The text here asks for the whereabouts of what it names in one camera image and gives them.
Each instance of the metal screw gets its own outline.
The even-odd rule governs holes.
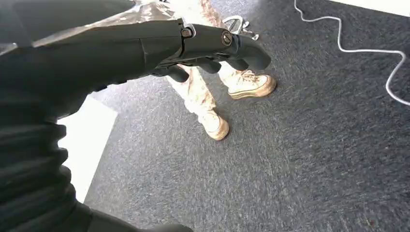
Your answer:
[[[190,38],[190,37],[192,37],[192,31],[191,31],[191,29],[189,29],[189,28],[184,28],[184,29],[182,29],[182,31],[181,31],[181,35],[182,35],[182,37],[184,37],[184,38]]]
[[[222,32],[222,43],[225,46],[230,46],[232,44],[232,34],[227,30]]]

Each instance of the white wall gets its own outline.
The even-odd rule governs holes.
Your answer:
[[[331,0],[371,10],[410,17],[410,0]]]
[[[67,127],[67,136],[59,146],[68,150],[63,165],[71,170],[79,202],[86,198],[116,117],[115,111],[87,97],[77,113],[58,121]]]

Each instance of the shoe sole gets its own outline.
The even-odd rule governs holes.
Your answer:
[[[211,138],[215,139],[216,141],[220,141],[223,138],[225,138],[229,132],[228,122],[223,120],[221,117],[219,117],[219,119],[220,119],[220,125],[219,125],[217,132],[206,132]]]
[[[264,97],[269,95],[273,90],[276,88],[276,80],[271,77],[269,81],[267,81],[263,86],[254,89],[254,90],[247,90],[237,93],[229,93],[228,94],[235,100],[247,97]]]

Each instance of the leg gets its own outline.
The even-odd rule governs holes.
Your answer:
[[[189,5],[186,0],[178,1]],[[188,22],[226,28],[222,17],[212,7],[210,0],[188,1],[190,9],[186,9],[188,13],[185,14]],[[228,93],[233,99],[266,96],[276,87],[276,80],[271,76],[255,75],[250,70],[237,71],[226,62],[222,62],[222,68],[218,74],[221,81],[229,88]]]
[[[196,67],[181,67],[189,73],[188,80],[179,83],[167,77],[168,81],[184,100],[185,107],[198,116],[198,121],[203,124],[206,133],[215,140],[223,139],[229,131],[228,123],[214,112],[215,99],[201,74]]]

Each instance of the person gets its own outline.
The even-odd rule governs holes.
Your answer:
[[[212,7],[210,0],[167,0],[188,23],[226,28],[220,14]],[[238,71],[222,62],[219,77],[234,99],[263,97],[276,87],[276,80],[270,75],[256,75],[251,70]],[[213,139],[222,140],[229,132],[228,122],[219,116],[214,108],[216,102],[197,67],[181,66],[189,73],[186,82],[180,83],[171,77],[167,80],[184,100],[189,112],[198,116],[206,133]]]
[[[66,128],[57,120],[89,93],[150,74],[188,78],[176,65],[203,65],[198,59],[258,69],[271,61],[254,41],[224,29],[197,25],[200,33],[185,37],[190,28],[181,20],[149,21],[153,8],[172,12],[143,1],[0,1],[1,232],[192,232],[142,230],[89,208],[62,166]]]

